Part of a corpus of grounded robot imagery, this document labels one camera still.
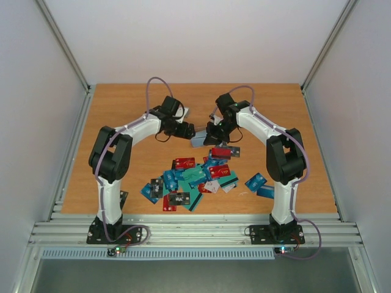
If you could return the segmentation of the blue VIP card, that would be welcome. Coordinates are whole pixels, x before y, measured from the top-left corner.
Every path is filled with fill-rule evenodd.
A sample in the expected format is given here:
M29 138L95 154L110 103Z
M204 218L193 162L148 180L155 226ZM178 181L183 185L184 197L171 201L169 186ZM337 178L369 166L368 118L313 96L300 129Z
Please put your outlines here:
M175 172L173 170L163 172L163 181L166 189L178 190L178 181L175 179Z

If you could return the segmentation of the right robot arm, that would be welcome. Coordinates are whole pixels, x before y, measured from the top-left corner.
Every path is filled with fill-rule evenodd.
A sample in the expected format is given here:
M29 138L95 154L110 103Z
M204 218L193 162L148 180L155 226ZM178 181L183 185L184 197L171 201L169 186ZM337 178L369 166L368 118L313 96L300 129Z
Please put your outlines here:
M229 93L216 100L222 114L218 123L206 126L204 145L227 143L230 133L244 128L258 138L266 147L266 169L274 181L274 206L265 227L264 238L272 244L282 244L298 231L295 218L297 185L307 168L308 156L304 150L301 133L285 129L262 116L250 102L236 102Z

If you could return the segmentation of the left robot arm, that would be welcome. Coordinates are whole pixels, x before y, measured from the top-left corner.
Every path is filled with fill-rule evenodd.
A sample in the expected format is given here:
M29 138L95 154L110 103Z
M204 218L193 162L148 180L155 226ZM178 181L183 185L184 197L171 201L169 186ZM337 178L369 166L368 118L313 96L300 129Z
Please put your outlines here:
M163 103L141 117L117 128L100 129L89 156L89 166L98 185L98 212L87 233L88 244L118 244L126 233L141 233L143 227L123 224L121 183L128 172L131 150L149 136L165 133L168 137L191 139L195 128L184 122L188 110L179 100L167 96Z

